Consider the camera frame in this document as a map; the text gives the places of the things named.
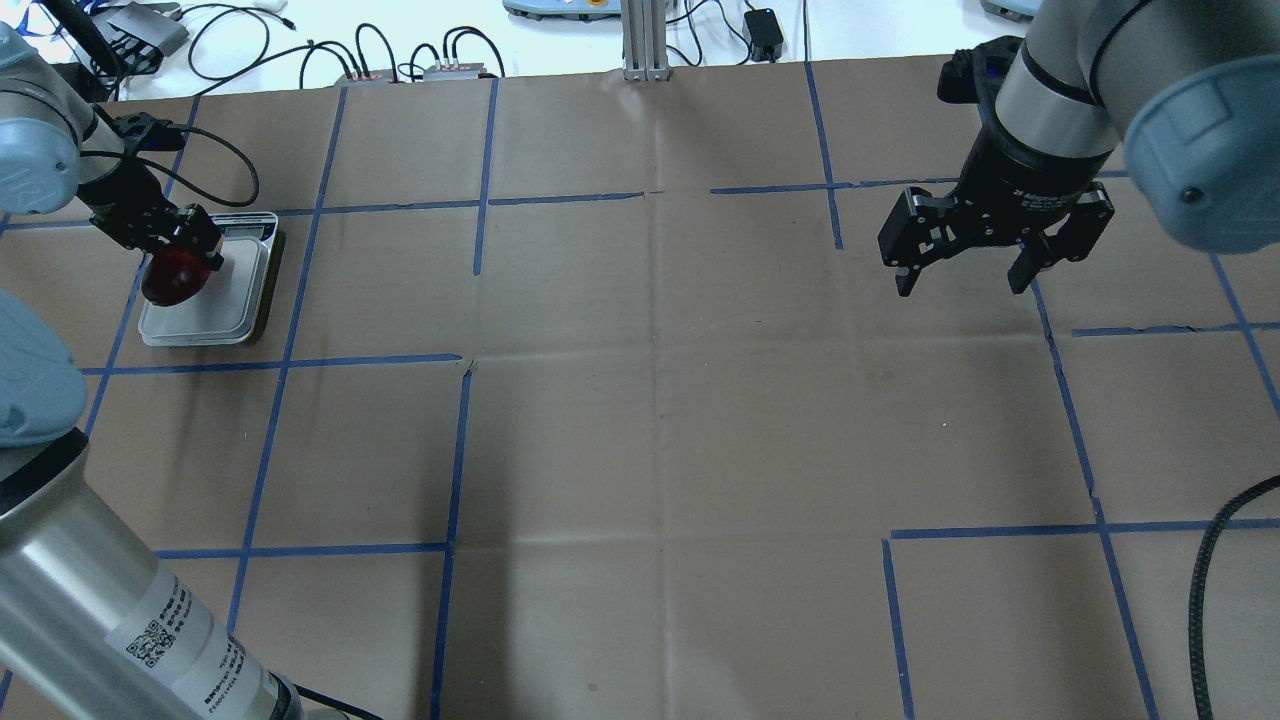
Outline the red yellow mango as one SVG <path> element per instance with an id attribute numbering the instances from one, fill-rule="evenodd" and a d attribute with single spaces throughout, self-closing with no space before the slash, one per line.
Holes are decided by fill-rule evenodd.
<path id="1" fill-rule="evenodd" d="M 152 254 L 140 292 L 154 306 L 174 307 L 196 296 L 212 273 L 202 256 L 169 243 Z"/>

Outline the silver digital kitchen scale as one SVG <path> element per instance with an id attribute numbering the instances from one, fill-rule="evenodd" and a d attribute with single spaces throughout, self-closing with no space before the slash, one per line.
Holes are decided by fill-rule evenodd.
<path id="1" fill-rule="evenodd" d="M 268 324 L 285 247 L 274 211 L 212 215 L 221 232 L 221 269 L 192 299 L 170 307 L 147 301 L 138 332 L 150 347 L 251 345 Z"/>

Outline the grey usb hub dock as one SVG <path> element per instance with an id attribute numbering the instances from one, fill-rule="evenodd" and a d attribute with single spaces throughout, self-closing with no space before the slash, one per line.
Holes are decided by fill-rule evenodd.
<path id="1" fill-rule="evenodd" d="M 179 3 L 118 3 L 91 15 L 131 76 L 157 73 L 191 38 Z"/>

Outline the orange black adapter box lower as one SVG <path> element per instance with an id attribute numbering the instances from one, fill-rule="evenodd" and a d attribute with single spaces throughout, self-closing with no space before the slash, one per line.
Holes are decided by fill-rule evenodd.
<path id="1" fill-rule="evenodd" d="M 365 73 L 353 73 L 351 77 L 339 76 L 334 87 L 347 87 L 347 86 L 369 86 L 369 85 L 390 85 L 393 77 L 389 69 L 375 69 Z"/>

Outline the orange black adapter box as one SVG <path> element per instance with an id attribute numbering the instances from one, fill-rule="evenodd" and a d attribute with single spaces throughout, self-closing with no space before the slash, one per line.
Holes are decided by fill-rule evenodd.
<path id="1" fill-rule="evenodd" d="M 389 69 L 375 69 L 365 73 L 353 73 L 351 77 L 339 76 L 334 87 L 347 87 L 347 86 L 369 86 L 369 85 L 390 85 L 393 77 Z"/>
<path id="2" fill-rule="evenodd" d="M 492 73 L 483 63 L 442 61 L 425 68 L 419 79 L 422 82 L 443 82 L 461 79 L 488 79 Z"/>

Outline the black power adapter brick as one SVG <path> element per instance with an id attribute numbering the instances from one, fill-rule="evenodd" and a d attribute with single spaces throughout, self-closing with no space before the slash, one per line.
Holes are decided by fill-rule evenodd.
<path id="1" fill-rule="evenodd" d="M 772 8 L 748 9 L 742 14 L 744 35 L 748 41 L 748 60 L 776 63 L 785 50 L 785 33 Z"/>

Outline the orange black adapter box upper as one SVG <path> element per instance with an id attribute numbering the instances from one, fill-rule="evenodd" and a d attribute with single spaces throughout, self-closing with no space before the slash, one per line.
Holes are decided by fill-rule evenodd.
<path id="1" fill-rule="evenodd" d="M 419 79 L 422 82 L 443 82 L 461 79 L 488 79 L 492 73 L 483 63 L 442 61 L 425 68 Z"/>

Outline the brown paper mat blue grid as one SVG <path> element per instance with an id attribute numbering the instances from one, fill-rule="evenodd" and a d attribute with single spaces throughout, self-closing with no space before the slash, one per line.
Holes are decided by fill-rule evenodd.
<path id="1" fill-rule="evenodd" d="M 1277 471 L 1277 250 L 1108 164 L 1084 263 L 895 293 L 977 131 L 940 59 L 146 102 L 241 146 L 264 336 L 150 348 L 140 256 L 3 222 L 90 484 L 260 661 L 388 719 L 1190 719 L 1201 532 Z"/>

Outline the blue teach pendant tablet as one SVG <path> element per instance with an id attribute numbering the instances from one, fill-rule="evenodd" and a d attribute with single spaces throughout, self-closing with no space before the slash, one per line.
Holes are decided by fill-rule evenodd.
<path id="1" fill-rule="evenodd" d="M 531 20 L 594 22 L 621 17 L 623 3 L 614 0 L 503 0 L 500 4 L 511 15 Z"/>

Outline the aluminium frame post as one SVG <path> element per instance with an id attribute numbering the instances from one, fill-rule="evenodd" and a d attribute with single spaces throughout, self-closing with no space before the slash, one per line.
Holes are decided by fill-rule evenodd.
<path id="1" fill-rule="evenodd" d="M 671 77 L 666 50 L 667 1 L 621 1 L 622 76 L 628 82 L 663 82 Z"/>

